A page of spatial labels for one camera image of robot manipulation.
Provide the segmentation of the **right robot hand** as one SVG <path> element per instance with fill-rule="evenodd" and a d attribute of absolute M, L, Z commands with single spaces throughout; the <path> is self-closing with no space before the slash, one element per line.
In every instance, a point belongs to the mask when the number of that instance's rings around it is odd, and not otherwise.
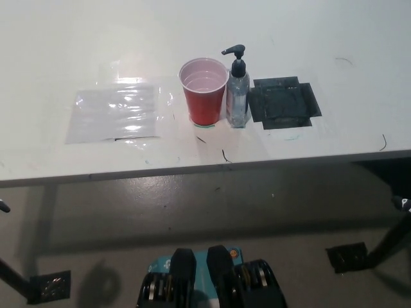
<path fill-rule="evenodd" d="M 394 207 L 400 212 L 411 213 L 411 201 L 408 198 L 400 196 L 393 196 L 392 203 Z"/>

